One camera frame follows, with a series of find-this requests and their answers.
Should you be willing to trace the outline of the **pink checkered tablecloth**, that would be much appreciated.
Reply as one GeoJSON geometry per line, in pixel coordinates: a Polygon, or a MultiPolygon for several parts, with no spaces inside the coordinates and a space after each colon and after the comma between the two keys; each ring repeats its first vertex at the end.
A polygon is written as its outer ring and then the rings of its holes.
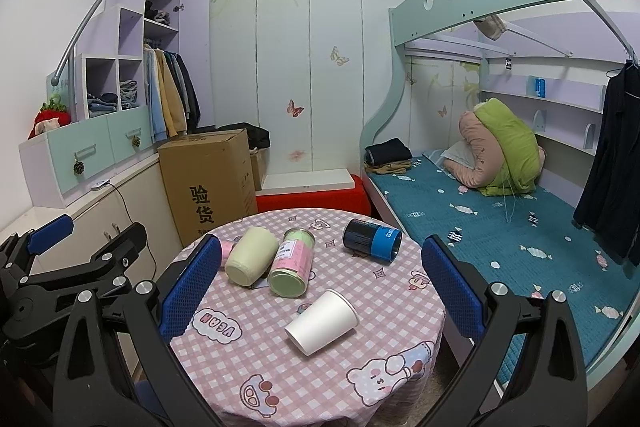
{"type": "Polygon", "coordinates": [[[216,228],[234,242],[259,227],[314,236],[306,293],[282,298],[218,274],[171,348],[192,383],[229,426],[399,426],[435,365],[445,312],[403,239],[378,262],[349,251],[352,215],[329,209],[259,213],[216,228]]]}

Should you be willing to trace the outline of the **red strawberry plush toy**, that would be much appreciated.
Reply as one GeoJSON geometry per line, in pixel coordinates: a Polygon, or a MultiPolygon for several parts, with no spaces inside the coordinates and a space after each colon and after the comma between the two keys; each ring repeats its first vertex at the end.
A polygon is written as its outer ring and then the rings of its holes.
{"type": "Polygon", "coordinates": [[[49,98],[49,101],[42,104],[40,112],[35,117],[28,139],[35,138],[35,136],[51,130],[65,127],[71,122],[72,117],[70,117],[70,112],[62,102],[61,95],[54,94],[49,98]]]}

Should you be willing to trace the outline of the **white paper cup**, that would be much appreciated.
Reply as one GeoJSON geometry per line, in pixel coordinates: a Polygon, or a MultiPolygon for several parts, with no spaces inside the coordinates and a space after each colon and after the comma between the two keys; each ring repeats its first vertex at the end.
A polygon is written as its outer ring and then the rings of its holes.
{"type": "Polygon", "coordinates": [[[359,317],[354,306],[329,289],[296,319],[285,326],[285,334],[306,357],[356,329],[359,317]]]}

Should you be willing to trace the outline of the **large cardboard box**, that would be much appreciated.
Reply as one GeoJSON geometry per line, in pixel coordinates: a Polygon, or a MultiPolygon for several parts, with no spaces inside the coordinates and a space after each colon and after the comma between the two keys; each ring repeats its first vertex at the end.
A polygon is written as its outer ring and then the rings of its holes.
{"type": "Polygon", "coordinates": [[[160,172],[184,246],[254,215],[257,202],[246,131],[190,134],[158,148],[160,172]]]}

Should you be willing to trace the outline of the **black clothes on box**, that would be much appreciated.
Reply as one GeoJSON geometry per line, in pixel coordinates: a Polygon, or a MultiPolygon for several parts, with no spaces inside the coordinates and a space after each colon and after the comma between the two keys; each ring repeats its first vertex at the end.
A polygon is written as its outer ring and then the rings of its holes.
{"type": "Polygon", "coordinates": [[[265,150],[271,145],[270,133],[267,129],[254,126],[248,122],[238,122],[237,124],[225,124],[217,128],[217,131],[244,130],[247,134],[248,147],[251,150],[265,150]]]}

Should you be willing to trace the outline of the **purple staircase shelf unit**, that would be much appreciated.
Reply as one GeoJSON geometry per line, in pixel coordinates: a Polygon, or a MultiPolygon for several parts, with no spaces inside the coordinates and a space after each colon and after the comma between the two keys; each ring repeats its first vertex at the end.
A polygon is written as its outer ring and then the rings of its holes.
{"type": "Polygon", "coordinates": [[[209,0],[116,0],[99,8],[80,38],[70,63],[47,95],[61,95],[74,121],[90,116],[88,95],[116,93],[126,80],[142,83],[143,48],[181,55],[190,72],[201,109],[201,128],[215,124],[209,63],[209,0]]]}

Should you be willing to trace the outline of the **pale green ceramic cup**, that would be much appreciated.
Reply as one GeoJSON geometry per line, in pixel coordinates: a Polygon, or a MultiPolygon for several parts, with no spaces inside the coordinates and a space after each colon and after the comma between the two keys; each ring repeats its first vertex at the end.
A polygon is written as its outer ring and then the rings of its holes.
{"type": "Polygon", "coordinates": [[[231,283],[250,287],[269,269],[278,248],[279,239],[271,232],[251,227],[232,248],[224,272],[231,283]]]}

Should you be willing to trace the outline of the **black blue can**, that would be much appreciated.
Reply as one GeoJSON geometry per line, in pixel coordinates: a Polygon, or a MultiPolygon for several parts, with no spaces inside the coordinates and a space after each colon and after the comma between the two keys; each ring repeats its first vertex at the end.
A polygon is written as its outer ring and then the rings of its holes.
{"type": "Polygon", "coordinates": [[[343,233],[346,248],[387,263],[396,259],[401,239],[398,229],[359,219],[352,219],[343,233]]]}

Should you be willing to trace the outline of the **teal candy pattern mattress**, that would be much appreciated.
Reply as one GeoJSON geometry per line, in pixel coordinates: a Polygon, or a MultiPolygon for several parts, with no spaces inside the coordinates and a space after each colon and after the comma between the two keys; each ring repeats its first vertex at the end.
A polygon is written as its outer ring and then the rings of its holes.
{"type": "Polygon", "coordinates": [[[465,190],[426,157],[405,173],[369,176],[418,244],[437,235],[458,260],[515,294],[564,291],[591,365],[620,329],[639,289],[639,272],[615,261],[585,229],[574,209],[541,187],[524,196],[484,196],[465,190]]]}

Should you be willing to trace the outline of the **green pink cookie can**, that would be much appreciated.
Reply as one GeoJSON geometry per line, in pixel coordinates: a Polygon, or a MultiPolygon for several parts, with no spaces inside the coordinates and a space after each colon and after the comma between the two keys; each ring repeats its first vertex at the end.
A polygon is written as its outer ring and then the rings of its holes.
{"type": "Polygon", "coordinates": [[[298,298],[306,293],[316,239],[303,229],[289,229],[283,235],[268,275],[274,295],[298,298]]]}

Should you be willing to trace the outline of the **small blue box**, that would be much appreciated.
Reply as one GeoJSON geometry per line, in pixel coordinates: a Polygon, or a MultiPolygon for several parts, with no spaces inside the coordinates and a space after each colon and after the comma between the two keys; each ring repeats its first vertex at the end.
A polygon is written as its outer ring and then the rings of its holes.
{"type": "Polygon", "coordinates": [[[536,98],[544,98],[546,96],[546,80],[540,77],[533,77],[530,80],[530,92],[535,95],[536,98]]]}

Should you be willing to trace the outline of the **folded dark clothes pile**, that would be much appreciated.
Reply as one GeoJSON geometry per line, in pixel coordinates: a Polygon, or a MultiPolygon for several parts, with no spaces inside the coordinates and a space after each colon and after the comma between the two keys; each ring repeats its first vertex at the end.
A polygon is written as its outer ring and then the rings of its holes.
{"type": "Polygon", "coordinates": [[[412,153],[399,138],[367,146],[363,167],[367,172],[404,173],[411,168],[412,153]]]}

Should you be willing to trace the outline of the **red ottoman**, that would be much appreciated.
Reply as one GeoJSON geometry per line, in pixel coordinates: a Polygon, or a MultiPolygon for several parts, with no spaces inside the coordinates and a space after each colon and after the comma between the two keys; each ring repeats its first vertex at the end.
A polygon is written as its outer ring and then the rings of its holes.
{"type": "Polygon", "coordinates": [[[277,195],[256,195],[259,212],[293,208],[335,209],[370,216],[372,204],[359,176],[352,176],[353,188],[341,190],[291,193],[277,195]]]}

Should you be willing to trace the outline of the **green pink rolled duvet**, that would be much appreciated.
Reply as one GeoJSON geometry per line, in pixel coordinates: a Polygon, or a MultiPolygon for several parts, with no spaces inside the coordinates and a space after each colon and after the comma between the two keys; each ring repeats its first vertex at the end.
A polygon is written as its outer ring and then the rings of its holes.
{"type": "Polygon", "coordinates": [[[451,160],[445,160],[442,168],[462,185],[488,197],[524,195],[536,190],[546,152],[532,129],[498,98],[490,98],[463,113],[459,133],[472,148],[475,168],[451,160]]]}

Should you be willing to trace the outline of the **white board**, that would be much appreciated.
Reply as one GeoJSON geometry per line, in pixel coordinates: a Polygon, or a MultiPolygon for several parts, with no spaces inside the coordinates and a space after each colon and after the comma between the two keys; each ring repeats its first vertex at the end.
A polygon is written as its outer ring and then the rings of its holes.
{"type": "Polygon", "coordinates": [[[267,174],[259,195],[282,195],[351,190],[354,179],[347,169],[267,174]]]}

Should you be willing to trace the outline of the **small cardboard box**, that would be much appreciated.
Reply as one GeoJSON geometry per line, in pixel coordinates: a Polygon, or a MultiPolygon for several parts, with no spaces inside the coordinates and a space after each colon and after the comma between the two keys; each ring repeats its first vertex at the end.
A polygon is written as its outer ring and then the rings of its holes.
{"type": "Polygon", "coordinates": [[[252,167],[254,189],[259,192],[262,189],[262,182],[267,176],[268,148],[255,148],[250,151],[250,167],[252,167]]]}

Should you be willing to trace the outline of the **pink cylinder can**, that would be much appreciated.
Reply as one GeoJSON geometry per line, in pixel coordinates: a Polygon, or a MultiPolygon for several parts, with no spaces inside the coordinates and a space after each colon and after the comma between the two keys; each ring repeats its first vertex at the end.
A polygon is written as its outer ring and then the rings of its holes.
{"type": "Polygon", "coordinates": [[[224,265],[229,258],[232,249],[235,246],[235,243],[229,241],[220,241],[220,249],[221,249],[221,263],[224,265]]]}

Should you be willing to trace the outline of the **grey bag under bunk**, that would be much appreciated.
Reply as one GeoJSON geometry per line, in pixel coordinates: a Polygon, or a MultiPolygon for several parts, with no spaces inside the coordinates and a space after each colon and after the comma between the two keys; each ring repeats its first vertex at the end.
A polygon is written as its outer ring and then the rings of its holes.
{"type": "Polygon", "coordinates": [[[478,31],[491,41],[497,41],[508,31],[508,25],[497,14],[477,18],[476,20],[473,20],[473,23],[478,31]]]}

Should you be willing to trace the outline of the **hanging dark garment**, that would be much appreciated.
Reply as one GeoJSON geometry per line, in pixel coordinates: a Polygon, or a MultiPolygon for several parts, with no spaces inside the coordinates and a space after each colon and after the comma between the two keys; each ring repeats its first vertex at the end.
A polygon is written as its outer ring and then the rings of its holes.
{"type": "Polygon", "coordinates": [[[639,264],[639,67],[633,62],[608,80],[597,153],[573,221],[608,253],[639,264]]]}

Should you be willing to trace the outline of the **teal drawer cabinet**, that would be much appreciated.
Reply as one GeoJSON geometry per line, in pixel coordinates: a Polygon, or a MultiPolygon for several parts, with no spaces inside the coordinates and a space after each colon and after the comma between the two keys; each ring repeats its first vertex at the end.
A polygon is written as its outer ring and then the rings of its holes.
{"type": "Polygon", "coordinates": [[[74,122],[18,150],[32,205],[62,209],[153,154],[149,111],[142,106],[74,122]]]}

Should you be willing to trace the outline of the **cream low cabinet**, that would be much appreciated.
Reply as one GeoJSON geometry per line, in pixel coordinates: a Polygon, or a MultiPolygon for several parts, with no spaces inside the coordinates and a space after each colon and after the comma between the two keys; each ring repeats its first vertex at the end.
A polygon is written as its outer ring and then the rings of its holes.
{"type": "Polygon", "coordinates": [[[148,246],[127,270],[130,280],[159,277],[182,249],[156,154],[115,174],[104,187],[64,209],[30,208],[5,227],[1,237],[38,229],[63,213],[72,217],[74,231],[36,259],[32,266],[35,273],[80,265],[132,222],[144,225],[148,246]]]}

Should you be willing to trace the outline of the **hanging clothes row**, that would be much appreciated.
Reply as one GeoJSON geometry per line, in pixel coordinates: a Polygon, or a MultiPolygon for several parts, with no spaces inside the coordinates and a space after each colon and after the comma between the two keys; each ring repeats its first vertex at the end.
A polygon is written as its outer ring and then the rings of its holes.
{"type": "Polygon", "coordinates": [[[145,43],[143,66],[152,142],[164,142],[198,129],[200,103],[181,55],[145,43]]]}

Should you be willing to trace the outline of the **white pillow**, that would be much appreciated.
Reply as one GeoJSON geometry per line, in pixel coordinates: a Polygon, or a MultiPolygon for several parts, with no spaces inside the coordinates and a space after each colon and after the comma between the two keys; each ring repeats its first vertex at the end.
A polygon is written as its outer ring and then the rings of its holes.
{"type": "Polygon", "coordinates": [[[444,165],[445,160],[451,160],[469,169],[475,168],[475,158],[472,148],[463,140],[454,143],[454,145],[451,145],[447,150],[440,153],[437,159],[437,165],[444,165]]]}

